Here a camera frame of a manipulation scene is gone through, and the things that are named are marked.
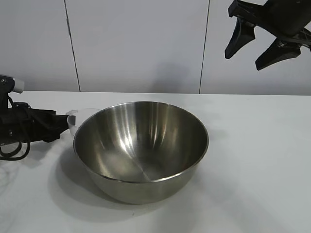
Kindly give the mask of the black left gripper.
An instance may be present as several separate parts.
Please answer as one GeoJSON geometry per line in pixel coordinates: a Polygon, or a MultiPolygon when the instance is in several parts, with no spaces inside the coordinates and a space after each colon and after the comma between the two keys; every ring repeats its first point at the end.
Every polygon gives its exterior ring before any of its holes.
{"type": "Polygon", "coordinates": [[[55,110],[33,109],[25,102],[13,102],[8,107],[8,101],[0,102],[0,145],[10,145],[16,142],[31,143],[28,132],[32,120],[32,141],[52,142],[60,138],[62,132],[69,126],[68,115],[56,115],[55,110]]]}

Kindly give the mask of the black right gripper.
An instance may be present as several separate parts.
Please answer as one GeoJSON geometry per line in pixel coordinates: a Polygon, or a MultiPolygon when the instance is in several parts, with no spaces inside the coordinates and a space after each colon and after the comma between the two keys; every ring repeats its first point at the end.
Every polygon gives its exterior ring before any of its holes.
{"type": "Polygon", "coordinates": [[[225,59],[232,58],[243,46],[255,40],[256,26],[273,34],[276,39],[255,61],[262,70],[275,63],[301,54],[301,46],[311,47],[309,0],[268,0],[264,5],[234,0],[228,8],[229,17],[236,17],[232,37],[225,49],[225,59]]]}

